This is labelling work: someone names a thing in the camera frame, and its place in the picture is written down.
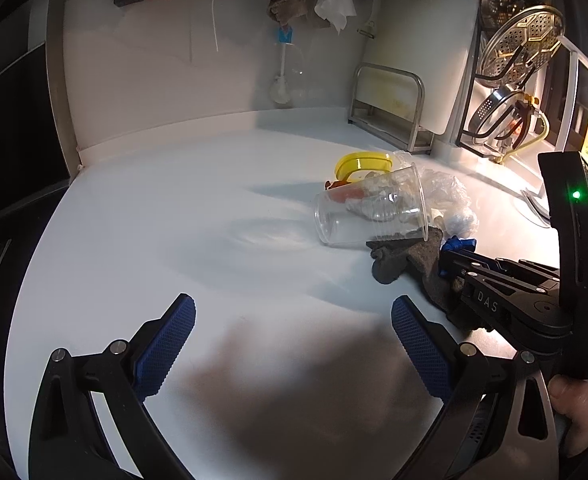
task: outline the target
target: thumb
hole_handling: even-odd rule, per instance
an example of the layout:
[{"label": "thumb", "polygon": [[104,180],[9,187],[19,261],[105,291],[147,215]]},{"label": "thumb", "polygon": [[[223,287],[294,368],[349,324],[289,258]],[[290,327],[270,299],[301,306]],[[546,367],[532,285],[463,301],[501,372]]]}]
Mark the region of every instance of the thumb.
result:
[{"label": "thumb", "polygon": [[588,447],[588,380],[555,376],[547,390],[554,410],[571,419],[564,452],[569,457],[582,453]]}]

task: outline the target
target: white cutting board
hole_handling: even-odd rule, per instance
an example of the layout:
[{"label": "white cutting board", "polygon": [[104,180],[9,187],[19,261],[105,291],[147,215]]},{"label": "white cutting board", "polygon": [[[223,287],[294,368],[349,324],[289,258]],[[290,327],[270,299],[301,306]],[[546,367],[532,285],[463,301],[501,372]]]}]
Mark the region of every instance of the white cutting board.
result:
[{"label": "white cutting board", "polygon": [[[418,74],[425,86],[421,126],[445,133],[467,62],[478,0],[383,0],[378,33],[363,60]],[[414,81],[364,69],[357,99],[411,121]]]}]

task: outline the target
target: transparent cup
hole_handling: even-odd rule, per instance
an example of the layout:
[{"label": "transparent cup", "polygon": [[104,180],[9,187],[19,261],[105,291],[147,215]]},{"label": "transparent cup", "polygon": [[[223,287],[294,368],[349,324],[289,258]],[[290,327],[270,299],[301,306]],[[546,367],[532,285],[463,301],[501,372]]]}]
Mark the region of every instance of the transparent cup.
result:
[{"label": "transparent cup", "polygon": [[316,229],[327,245],[427,240],[429,226],[416,165],[319,193]]}]

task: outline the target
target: backsplash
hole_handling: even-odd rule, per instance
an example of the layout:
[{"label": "backsplash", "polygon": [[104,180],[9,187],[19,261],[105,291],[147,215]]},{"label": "backsplash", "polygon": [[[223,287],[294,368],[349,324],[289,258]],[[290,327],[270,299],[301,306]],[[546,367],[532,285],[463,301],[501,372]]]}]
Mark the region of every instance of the backsplash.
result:
[{"label": "backsplash", "polygon": [[[306,17],[291,22],[286,77],[294,107],[346,107],[366,39],[357,33],[372,0],[336,34]],[[161,124],[275,104],[278,25],[267,0],[68,0],[64,45],[68,95],[80,149]]]}]

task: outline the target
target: yellow hose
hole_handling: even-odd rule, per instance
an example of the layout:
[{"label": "yellow hose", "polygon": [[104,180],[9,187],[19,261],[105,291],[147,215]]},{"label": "yellow hose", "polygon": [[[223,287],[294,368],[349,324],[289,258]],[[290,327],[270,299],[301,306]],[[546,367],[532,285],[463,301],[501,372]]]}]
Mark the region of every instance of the yellow hose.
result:
[{"label": "yellow hose", "polygon": [[494,162],[496,162],[497,164],[505,164],[505,161],[510,156],[514,156],[517,153],[522,152],[523,150],[526,150],[527,148],[533,146],[537,142],[542,142],[543,140],[545,140],[547,138],[547,135],[549,135],[549,119],[547,119],[547,116],[541,110],[539,110],[539,117],[542,119],[542,133],[538,137],[536,137],[536,139],[524,142],[515,150],[509,150],[509,152],[505,153],[505,155],[496,157],[494,159]]}]

